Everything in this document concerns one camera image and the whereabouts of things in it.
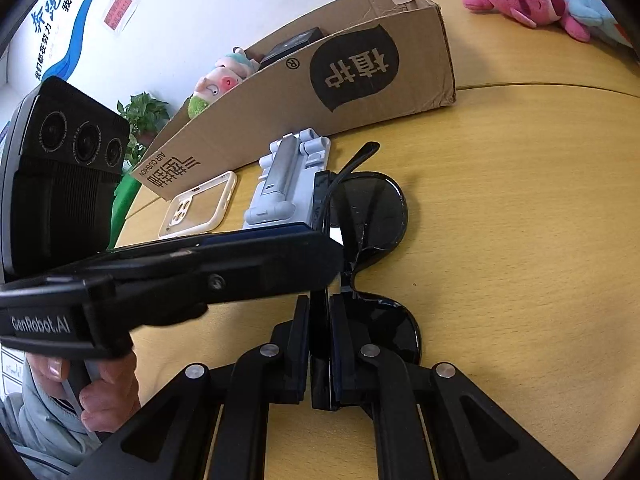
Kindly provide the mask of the grey sleeve forearm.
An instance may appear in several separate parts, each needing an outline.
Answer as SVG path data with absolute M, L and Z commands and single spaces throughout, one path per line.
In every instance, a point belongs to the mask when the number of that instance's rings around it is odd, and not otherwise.
M 28 364 L 22 390 L 1 401 L 1 425 L 37 479 L 67 479 L 100 446 L 68 402 L 38 385 Z

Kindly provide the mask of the person's left hand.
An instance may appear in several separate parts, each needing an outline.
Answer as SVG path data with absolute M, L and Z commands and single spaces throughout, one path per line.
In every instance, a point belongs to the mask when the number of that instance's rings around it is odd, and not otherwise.
M 64 399 L 63 382 L 70 362 L 62 358 L 27 353 L 36 384 L 49 396 Z M 96 361 L 99 378 L 79 393 L 80 419 L 90 431 L 115 432 L 140 408 L 139 383 L 134 352 L 118 360 Z

